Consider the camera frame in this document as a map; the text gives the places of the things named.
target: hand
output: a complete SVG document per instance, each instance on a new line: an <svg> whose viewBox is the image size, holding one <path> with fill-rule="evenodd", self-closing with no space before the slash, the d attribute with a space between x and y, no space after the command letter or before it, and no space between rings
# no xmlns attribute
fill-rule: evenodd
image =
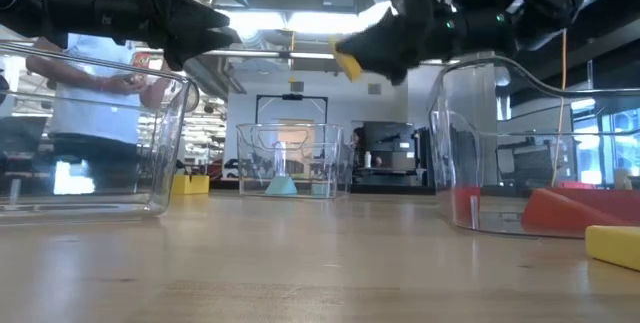
<svg viewBox="0 0 640 323"><path fill-rule="evenodd" d="M140 93L146 87L146 83L143 80L134 79L133 74L118 74L98 78L98 86L103 92L130 95Z"/></svg>

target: transparent container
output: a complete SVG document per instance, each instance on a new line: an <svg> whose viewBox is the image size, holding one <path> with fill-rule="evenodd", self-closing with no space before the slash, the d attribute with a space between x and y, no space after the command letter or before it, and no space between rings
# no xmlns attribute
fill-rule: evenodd
<svg viewBox="0 0 640 323"><path fill-rule="evenodd" d="M0 44L0 223L153 216L169 205L186 78ZM101 76L130 74L145 93L70 86L27 72L25 58Z"/></svg>
<svg viewBox="0 0 640 323"><path fill-rule="evenodd" d="M240 124L237 131L240 194L336 198L350 187L353 154L340 126Z"/></svg>
<svg viewBox="0 0 640 323"><path fill-rule="evenodd" d="M560 90L512 60L470 59L436 80L437 194L454 224L583 237L640 225L640 90Z"/></svg>

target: wooden table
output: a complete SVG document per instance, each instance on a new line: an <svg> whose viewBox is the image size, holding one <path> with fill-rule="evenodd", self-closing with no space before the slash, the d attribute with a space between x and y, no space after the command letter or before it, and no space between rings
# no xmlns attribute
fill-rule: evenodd
<svg viewBox="0 0 640 323"><path fill-rule="evenodd" d="M579 240L453 228L431 203L214 192L158 220L2 227L0 321L640 321L640 273Z"/></svg>

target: person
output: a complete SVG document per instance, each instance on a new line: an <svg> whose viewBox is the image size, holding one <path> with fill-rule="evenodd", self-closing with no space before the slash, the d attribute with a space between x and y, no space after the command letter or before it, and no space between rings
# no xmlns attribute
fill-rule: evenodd
<svg viewBox="0 0 640 323"><path fill-rule="evenodd" d="M67 47L63 50L44 38L34 44L72 57L122 64L131 64L135 54L132 42L121 46L111 38L80 34L69 34ZM93 180L93 192L135 188L139 107L158 108L170 80L147 84L144 75L35 55L27 57L26 67L54 82L56 98L62 98L53 102L49 126L56 163L81 163L84 176Z"/></svg>

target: white shirt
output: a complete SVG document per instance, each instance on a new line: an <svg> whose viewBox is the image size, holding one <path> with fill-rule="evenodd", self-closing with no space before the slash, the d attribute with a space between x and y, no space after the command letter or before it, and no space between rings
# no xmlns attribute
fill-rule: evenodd
<svg viewBox="0 0 640 323"><path fill-rule="evenodd" d="M96 58L131 64L133 44L117 45L111 38L69 34L65 53L73 57ZM126 74L127 71L78 62L68 64L98 77ZM56 99L53 103L51 133L75 133L108 138L125 143L138 142L140 96L121 95L73 87L57 82L56 97L83 99L107 104L91 104ZM130 106L131 109L109 106L108 103Z"/></svg>

